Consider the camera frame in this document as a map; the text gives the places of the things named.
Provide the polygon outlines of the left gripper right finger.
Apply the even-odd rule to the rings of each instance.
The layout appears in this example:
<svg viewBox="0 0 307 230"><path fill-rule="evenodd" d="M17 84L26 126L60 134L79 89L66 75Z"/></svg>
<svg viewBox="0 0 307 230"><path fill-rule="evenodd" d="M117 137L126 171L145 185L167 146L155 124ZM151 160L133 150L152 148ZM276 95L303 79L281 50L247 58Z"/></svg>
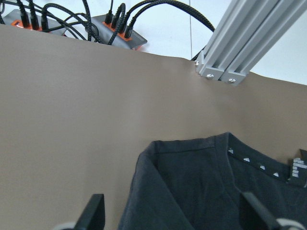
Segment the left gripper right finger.
<svg viewBox="0 0 307 230"><path fill-rule="evenodd" d="M244 230L280 230L273 214L251 193L240 194L240 225Z"/></svg>

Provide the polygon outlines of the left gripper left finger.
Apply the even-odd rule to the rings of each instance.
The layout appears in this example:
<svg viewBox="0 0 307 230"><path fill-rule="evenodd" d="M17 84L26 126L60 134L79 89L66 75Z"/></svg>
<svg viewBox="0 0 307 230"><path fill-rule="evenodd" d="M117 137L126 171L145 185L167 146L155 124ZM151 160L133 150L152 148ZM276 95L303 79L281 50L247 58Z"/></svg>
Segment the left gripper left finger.
<svg viewBox="0 0 307 230"><path fill-rule="evenodd" d="M103 230L106 224L103 194L93 194L78 218L75 230Z"/></svg>

